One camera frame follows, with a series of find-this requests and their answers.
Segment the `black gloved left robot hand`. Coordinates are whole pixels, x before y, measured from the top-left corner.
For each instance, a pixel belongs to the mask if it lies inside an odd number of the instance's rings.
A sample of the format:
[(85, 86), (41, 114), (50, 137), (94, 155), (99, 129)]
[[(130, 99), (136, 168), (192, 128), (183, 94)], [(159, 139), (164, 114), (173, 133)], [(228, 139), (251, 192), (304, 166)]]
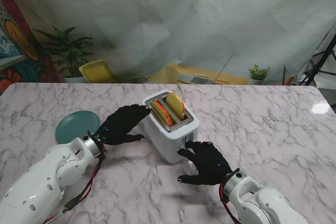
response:
[(132, 104), (118, 108), (107, 117), (94, 136), (107, 145), (120, 145), (144, 139), (142, 134), (131, 135), (136, 127), (151, 110), (145, 105)]

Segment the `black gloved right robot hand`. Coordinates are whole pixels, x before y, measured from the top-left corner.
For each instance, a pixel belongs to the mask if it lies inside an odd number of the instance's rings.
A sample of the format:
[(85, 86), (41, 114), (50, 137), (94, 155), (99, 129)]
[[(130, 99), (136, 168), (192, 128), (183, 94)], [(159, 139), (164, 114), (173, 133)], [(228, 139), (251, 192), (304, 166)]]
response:
[(197, 168), (197, 175), (181, 175), (177, 181), (192, 185), (217, 185), (234, 173), (222, 153), (211, 142), (186, 142), (177, 151)]

